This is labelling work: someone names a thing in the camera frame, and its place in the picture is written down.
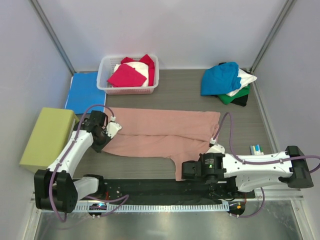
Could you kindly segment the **pink t-shirt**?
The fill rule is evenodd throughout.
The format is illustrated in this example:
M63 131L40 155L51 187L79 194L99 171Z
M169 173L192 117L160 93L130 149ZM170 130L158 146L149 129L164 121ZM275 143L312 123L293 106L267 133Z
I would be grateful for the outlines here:
M196 161L209 149L221 114L215 111L184 111L114 108L122 129L103 151L137 158L166 158L175 164L175 179L182 180L182 164Z

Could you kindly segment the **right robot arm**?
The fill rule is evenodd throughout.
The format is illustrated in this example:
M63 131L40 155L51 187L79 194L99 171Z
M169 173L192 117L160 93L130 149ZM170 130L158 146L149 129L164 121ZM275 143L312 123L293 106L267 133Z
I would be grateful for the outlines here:
M182 163L181 178L208 185L228 182L225 191L231 198L272 185L287 184L292 189L314 186L304 154L297 146L267 155L234 156L223 146L210 144L197 161Z

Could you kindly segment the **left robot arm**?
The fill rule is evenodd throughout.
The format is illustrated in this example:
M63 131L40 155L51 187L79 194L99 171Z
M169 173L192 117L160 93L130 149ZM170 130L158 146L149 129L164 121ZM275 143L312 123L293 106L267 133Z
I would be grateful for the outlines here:
M38 209L71 213L79 200L92 196L101 200L106 195L104 178L86 174L74 179L75 170L86 151L91 148L101 153L112 140L108 134L108 116L93 110L74 126L71 138L56 160L47 169L34 174L35 205Z

